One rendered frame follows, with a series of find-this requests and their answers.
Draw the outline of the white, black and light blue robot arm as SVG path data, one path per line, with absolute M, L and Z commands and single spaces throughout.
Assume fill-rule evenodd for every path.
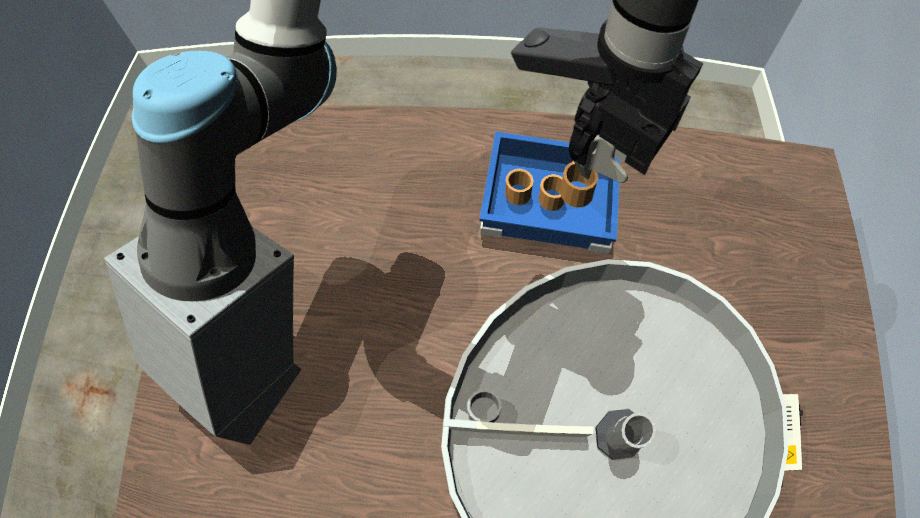
M 255 234 L 236 194 L 235 158 L 331 95 L 337 67 L 320 2 L 251 0 L 231 56 L 181 52 L 136 79 L 132 123 L 146 200 L 137 257 L 157 293 L 209 300 L 251 273 Z M 612 0 L 606 44 L 633 66 L 672 66 L 697 3 Z M 613 86 L 618 76 L 602 60 L 598 37 L 535 28 L 511 55 L 520 70 Z

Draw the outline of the bronze bushing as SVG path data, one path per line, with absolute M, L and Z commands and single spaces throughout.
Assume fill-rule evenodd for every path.
M 562 199 L 561 195 L 553 196 L 546 193 L 547 190 L 554 190 L 561 194 L 561 182 L 562 177 L 559 175 L 548 175 L 541 181 L 538 200 L 544 209 L 555 211 L 563 206 L 564 200 Z
M 524 190 L 512 188 L 513 185 L 522 185 Z M 530 198 L 533 187 L 533 178 L 529 172 L 523 169 L 515 169 L 506 177 L 505 196 L 506 199 L 514 205 L 524 205 Z
M 569 206 L 575 208 L 582 208 L 592 201 L 594 191 L 596 188 L 598 180 L 598 173 L 591 171 L 589 179 L 586 179 L 579 172 L 576 164 L 574 162 L 569 163 L 564 170 L 562 184 L 561 184 L 561 197 L 565 203 Z M 588 187 L 580 188 L 576 187 L 570 182 L 581 182 Z

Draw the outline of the blue crate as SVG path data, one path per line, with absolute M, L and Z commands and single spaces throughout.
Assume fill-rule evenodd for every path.
M 598 173 L 593 200 L 582 208 L 564 202 L 560 209 L 550 211 L 539 203 L 544 177 L 553 174 L 563 177 L 565 167 L 571 162 L 569 142 L 509 133 L 498 135 L 493 143 L 480 213 L 484 235 L 609 254 L 611 242 L 617 240 L 619 182 Z M 513 169 L 526 170 L 534 180 L 531 198 L 524 205 L 514 205 L 505 196 L 506 176 Z

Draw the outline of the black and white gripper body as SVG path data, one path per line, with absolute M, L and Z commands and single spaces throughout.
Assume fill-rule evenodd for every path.
M 615 146 L 626 155 L 626 164 L 645 175 L 662 145 L 676 130 L 691 98 L 687 93 L 703 63 L 685 53 L 682 45 L 672 68 L 633 66 L 617 57 L 606 44 L 607 20 L 601 26 L 597 47 L 618 80 L 613 86 L 588 81 L 589 89 L 579 103 L 575 122 L 583 112 L 591 115 L 587 129 Z

